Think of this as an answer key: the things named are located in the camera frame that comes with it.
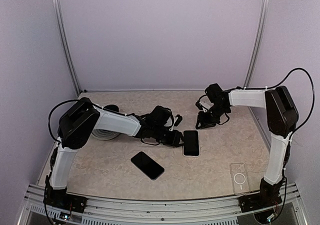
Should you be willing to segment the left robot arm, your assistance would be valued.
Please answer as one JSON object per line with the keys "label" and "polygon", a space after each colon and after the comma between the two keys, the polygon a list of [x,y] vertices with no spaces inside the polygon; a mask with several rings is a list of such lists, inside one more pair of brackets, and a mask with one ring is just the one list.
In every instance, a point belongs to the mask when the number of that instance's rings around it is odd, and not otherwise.
{"label": "left robot arm", "polygon": [[180,147],[183,134],[175,128],[183,120],[181,115],[157,105],[152,112],[136,115],[100,107],[89,98],[73,99],[71,106],[59,119],[55,149],[50,158],[50,172],[46,185],[52,189],[49,197],[63,208],[70,203],[64,192],[76,153],[90,137],[112,140],[124,134],[143,141],[154,139],[156,144]]}

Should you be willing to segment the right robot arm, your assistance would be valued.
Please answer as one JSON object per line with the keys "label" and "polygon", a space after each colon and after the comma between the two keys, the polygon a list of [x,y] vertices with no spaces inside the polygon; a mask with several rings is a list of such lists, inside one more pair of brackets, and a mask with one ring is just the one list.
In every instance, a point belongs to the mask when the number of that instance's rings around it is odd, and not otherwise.
{"label": "right robot arm", "polygon": [[291,137],[296,129],[299,113],[286,86],[273,88],[232,88],[222,90],[217,84],[205,89],[205,97],[195,103],[199,109],[196,129],[222,125],[221,116],[231,113],[232,107],[262,108],[266,111],[267,125],[271,134],[269,160],[264,177],[260,182],[260,192],[256,203],[266,207],[278,196],[284,181],[284,169],[289,157]]}

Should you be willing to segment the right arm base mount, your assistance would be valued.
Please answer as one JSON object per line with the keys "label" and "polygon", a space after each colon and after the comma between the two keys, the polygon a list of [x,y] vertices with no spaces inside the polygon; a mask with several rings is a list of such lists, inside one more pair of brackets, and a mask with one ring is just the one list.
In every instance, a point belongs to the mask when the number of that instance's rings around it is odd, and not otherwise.
{"label": "right arm base mount", "polygon": [[282,198],[277,195],[271,200],[263,200],[260,193],[250,193],[248,195],[243,195],[238,198],[239,206],[242,213],[251,212],[259,209],[264,209],[268,207],[275,206],[276,204],[282,203]]}

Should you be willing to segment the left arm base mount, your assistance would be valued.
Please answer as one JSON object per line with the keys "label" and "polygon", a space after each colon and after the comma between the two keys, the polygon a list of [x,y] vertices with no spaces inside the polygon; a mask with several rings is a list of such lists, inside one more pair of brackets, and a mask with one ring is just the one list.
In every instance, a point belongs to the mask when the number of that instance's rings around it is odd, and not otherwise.
{"label": "left arm base mount", "polygon": [[43,202],[54,208],[63,209],[69,212],[84,213],[87,198],[84,196],[71,195],[71,194],[53,194],[52,196],[46,195]]}

